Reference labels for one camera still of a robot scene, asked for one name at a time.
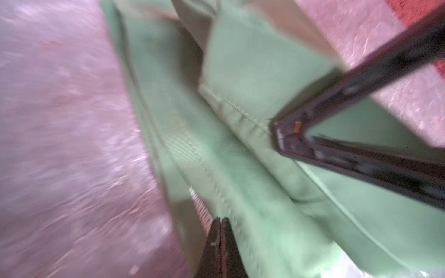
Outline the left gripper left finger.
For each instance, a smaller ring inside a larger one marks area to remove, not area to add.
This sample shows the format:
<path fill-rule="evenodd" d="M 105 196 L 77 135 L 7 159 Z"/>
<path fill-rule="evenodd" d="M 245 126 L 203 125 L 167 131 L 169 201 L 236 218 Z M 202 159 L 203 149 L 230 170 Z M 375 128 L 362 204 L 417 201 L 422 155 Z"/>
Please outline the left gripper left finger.
<path fill-rule="evenodd" d="M 221 276 L 221 220 L 216 218 L 212 221 L 202 257 L 194 278 L 219 278 Z"/>

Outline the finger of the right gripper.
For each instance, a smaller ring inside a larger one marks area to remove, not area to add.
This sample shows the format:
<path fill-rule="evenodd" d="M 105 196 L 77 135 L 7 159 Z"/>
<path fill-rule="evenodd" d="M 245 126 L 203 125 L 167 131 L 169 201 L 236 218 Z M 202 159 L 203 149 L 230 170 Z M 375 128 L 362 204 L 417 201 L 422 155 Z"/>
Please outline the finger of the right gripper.
<path fill-rule="evenodd" d="M 364 98 L 445 57 L 445 6 L 439 5 L 417 23 L 376 49 L 341 79 L 273 123 L 276 139 L 306 137 L 313 126 Z"/>
<path fill-rule="evenodd" d="M 307 141 L 276 133 L 274 141 L 283 156 L 445 208 L 444 163 L 319 137 Z"/>

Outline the green skirt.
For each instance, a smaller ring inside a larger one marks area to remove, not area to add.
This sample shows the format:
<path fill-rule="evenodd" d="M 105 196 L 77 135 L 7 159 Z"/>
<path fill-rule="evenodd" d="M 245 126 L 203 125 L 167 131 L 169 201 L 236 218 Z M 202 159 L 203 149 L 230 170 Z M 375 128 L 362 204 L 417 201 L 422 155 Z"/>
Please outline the green skirt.
<path fill-rule="evenodd" d="M 375 276 L 444 269 L 442 210 L 275 151 L 273 117 L 346 70 L 294 1 L 102 7 L 193 270 L 190 190 L 229 219 L 250 278 L 318 278 L 342 253 Z"/>

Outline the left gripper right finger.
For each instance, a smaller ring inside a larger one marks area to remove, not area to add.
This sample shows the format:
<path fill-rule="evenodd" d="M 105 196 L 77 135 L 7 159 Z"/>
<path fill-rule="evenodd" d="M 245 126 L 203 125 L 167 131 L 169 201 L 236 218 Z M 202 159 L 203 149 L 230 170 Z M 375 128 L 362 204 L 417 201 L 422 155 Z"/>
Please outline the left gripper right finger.
<path fill-rule="evenodd" d="M 228 218 L 220 225 L 220 260 L 221 278 L 248 278 Z"/>

